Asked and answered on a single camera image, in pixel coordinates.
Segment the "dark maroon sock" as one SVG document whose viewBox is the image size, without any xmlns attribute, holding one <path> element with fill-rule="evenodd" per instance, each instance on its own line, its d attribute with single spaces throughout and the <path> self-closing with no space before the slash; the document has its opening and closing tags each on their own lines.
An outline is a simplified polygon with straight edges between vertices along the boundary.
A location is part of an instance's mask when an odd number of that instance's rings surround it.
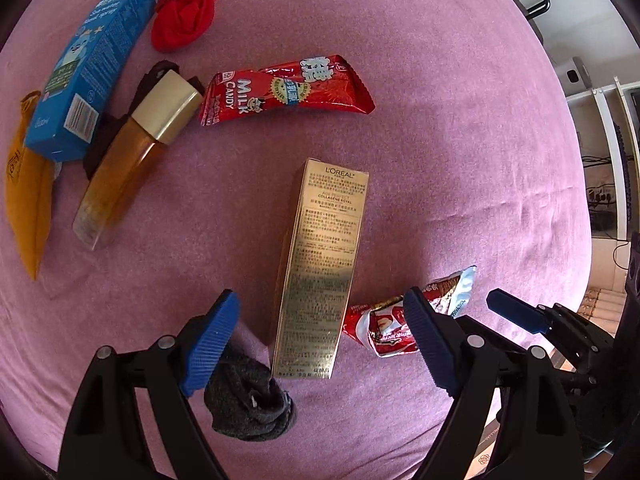
<svg viewBox="0 0 640 480">
<path fill-rule="evenodd" d="M 82 162 L 82 166 L 85 168 L 91 183 L 102 184 L 104 188 L 111 188 L 113 191 L 122 191 L 130 184 L 134 188 L 142 185 L 149 177 L 149 174 L 152 174 L 154 168 L 164 156 L 166 144 L 155 143 L 152 140 L 150 146 L 146 146 L 145 143 L 137 145 L 142 148 L 140 155 L 143 155 L 142 165 L 138 168 L 134 168 L 129 162 L 129 165 L 117 170 L 115 165 L 107 165 L 104 159 L 119 131 L 126 125 L 134 110 L 160 82 L 163 76 L 170 72 L 178 74 L 179 66 L 166 60 L 157 62 L 140 80 L 129 110 L 125 115 L 119 118 L 115 118 L 110 114 L 102 116 Z"/>
</svg>

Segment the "crumpled red white wrapper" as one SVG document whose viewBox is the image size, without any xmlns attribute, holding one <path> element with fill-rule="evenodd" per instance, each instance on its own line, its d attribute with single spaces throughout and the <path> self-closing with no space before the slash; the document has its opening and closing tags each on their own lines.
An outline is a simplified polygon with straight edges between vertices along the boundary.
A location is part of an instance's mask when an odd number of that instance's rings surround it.
<svg viewBox="0 0 640 480">
<path fill-rule="evenodd" d="M 476 266 L 468 266 L 446 278 L 439 278 L 425 285 L 421 294 L 436 313 L 456 318 L 469 303 L 476 271 Z M 406 321 L 402 295 L 376 304 L 348 306 L 342 333 L 381 359 L 418 351 Z"/>
</svg>

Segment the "mustard drawstring pouch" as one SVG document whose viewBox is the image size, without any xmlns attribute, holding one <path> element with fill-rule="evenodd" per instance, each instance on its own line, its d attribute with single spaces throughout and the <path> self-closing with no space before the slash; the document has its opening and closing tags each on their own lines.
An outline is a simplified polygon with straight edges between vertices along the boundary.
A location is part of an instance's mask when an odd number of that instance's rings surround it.
<svg viewBox="0 0 640 480">
<path fill-rule="evenodd" d="M 20 122 L 6 160 L 6 218 L 27 275 L 35 281 L 51 229 L 55 162 L 26 146 L 26 133 L 41 93 L 26 94 L 20 102 Z"/>
</svg>

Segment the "pink bed sheet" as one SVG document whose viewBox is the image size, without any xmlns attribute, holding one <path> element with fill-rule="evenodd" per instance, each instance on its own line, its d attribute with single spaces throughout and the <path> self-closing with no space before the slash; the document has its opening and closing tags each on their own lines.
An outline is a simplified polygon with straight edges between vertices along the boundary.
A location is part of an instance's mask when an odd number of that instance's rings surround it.
<svg viewBox="0 0 640 480">
<path fill-rule="evenodd" d="M 501 288 L 579 306 L 591 260 L 585 178 L 563 91 L 511 0 L 218 0 L 212 26 L 174 60 L 185 77 L 341 55 L 370 114 L 261 110 L 166 148 L 126 216 L 89 249 L 72 224 L 79 162 L 53 183 L 51 231 L 30 278 L 1 229 L 1 408 L 49 467 L 97 348 L 148 348 L 225 289 L 236 343 L 264 358 L 306 167 L 322 205 L 364 201 L 349 300 L 375 304 L 474 268 L 465 313 L 522 346 L 488 310 Z"/>
</svg>

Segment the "gold L'Oreal box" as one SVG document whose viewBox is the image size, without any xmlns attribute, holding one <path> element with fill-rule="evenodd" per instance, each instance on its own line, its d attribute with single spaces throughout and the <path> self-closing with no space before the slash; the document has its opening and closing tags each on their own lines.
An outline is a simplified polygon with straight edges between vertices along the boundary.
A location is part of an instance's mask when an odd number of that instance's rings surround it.
<svg viewBox="0 0 640 480">
<path fill-rule="evenodd" d="M 307 159 L 281 278 L 271 370 L 332 375 L 358 252 L 369 175 Z"/>
</svg>

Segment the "white shelf unit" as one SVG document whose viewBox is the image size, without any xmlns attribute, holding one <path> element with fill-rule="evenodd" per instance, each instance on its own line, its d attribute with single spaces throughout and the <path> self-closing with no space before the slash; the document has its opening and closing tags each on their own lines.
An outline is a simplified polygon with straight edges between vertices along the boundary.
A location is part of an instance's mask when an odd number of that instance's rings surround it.
<svg viewBox="0 0 640 480">
<path fill-rule="evenodd" d="M 639 229 L 639 84 L 598 86 L 578 56 L 555 73 L 582 154 L 592 236 L 623 243 Z"/>
</svg>

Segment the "amber bottle gold cap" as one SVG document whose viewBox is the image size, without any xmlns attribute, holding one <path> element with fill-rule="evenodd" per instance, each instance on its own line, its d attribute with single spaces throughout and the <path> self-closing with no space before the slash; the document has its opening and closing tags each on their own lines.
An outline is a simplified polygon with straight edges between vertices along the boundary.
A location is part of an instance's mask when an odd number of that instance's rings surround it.
<svg viewBox="0 0 640 480">
<path fill-rule="evenodd" d="M 73 231 L 85 247 L 105 243 L 202 99 L 192 81 L 170 70 L 132 111 L 79 204 Z"/>
</svg>

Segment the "blue carton box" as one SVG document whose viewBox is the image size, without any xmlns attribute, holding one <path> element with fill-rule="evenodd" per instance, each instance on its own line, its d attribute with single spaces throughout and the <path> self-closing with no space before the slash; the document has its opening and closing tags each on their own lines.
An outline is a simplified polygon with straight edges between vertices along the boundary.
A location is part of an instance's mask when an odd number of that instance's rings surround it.
<svg viewBox="0 0 640 480">
<path fill-rule="evenodd" d="M 96 125 L 157 0 L 100 0 L 41 92 L 25 146 L 54 162 L 85 157 Z"/>
</svg>

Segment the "red rolled sock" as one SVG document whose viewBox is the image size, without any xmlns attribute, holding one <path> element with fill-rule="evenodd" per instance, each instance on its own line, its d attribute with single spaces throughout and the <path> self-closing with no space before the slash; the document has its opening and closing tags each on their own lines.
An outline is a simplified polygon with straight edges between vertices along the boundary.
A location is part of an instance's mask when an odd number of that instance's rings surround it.
<svg viewBox="0 0 640 480">
<path fill-rule="evenodd" d="M 158 0 L 151 29 L 152 47 L 160 53 L 170 53 L 192 44 L 213 23 L 215 2 Z"/>
</svg>

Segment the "red milk candy wrapper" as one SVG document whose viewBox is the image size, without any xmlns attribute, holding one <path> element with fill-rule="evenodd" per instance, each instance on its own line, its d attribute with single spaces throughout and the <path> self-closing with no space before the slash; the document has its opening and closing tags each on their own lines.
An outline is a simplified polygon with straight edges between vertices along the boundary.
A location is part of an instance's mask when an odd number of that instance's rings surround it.
<svg viewBox="0 0 640 480">
<path fill-rule="evenodd" d="M 356 70 L 332 54 L 216 74 L 206 88 L 200 123 L 209 127 L 283 107 L 366 115 L 375 110 Z"/>
</svg>

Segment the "dark grey sock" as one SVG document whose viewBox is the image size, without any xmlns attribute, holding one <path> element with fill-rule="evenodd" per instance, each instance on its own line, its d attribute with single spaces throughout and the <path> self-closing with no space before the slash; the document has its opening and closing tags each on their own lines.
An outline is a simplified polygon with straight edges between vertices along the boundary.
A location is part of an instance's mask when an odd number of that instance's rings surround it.
<svg viewBox="0 0 640 480">
<path fill-rule="evenodd" d="M 297 417 L 291 396 L 270 369 L 227 344 L 209 377 L 204 403 L 218 434 L 245 442 L 282 437 Z"/>
</svg>

